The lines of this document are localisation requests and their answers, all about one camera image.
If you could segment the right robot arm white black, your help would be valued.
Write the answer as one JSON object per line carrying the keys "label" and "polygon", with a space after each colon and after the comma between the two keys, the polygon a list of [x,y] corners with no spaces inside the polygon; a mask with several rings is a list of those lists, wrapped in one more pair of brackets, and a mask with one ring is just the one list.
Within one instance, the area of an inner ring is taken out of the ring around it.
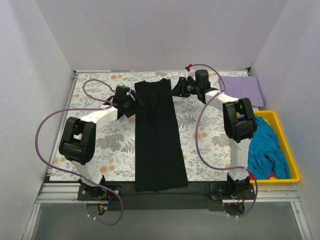
{"label": "right robot arm white black", "polygon": [[225,86],[221,89],[212,87],[206,69],[194,70],[192,65],[188,65],[185,70],[186,76],[179,78],[171,95],[180,98],[196,96],[204,104],[199,113],[200,117],[209,106],[222,112],[224,132],[229,140],[230,166],[222,168],[222,171],[226,172],[226,181],[223,187],[215,187],[209,192],[227,195],[232,199],[243,197],[251,186],[249,148],[258,128],[251,101],[246,97],[235,98],[227,95]]}

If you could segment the black t-shirt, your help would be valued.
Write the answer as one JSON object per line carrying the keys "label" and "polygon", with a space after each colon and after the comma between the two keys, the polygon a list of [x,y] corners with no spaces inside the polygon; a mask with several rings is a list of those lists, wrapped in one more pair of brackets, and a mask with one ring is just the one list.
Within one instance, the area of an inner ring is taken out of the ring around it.
{"label": "black t-shirt", "polygon": [[135,190],[163,191],[188,185],[171,81],[134,85],[143,107],[135,115]]}

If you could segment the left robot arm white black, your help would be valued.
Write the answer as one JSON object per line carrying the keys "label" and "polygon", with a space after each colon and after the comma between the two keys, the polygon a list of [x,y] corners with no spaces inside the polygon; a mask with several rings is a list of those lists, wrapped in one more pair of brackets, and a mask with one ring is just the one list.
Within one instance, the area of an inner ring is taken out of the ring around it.
{"label": "left robot arm white black", "polygon": [[100,173],[93,156],[96,150],[96,135],[99,130],[123,116],[127,118],[143,108],[136,92],[127,86],[116,87],[112,105],[104,103],[101,109],[80,118],[69,117],[66,120],[58,151],[70,161],[81,175],[80,185],[95,200],[106,195],[104,176]]}

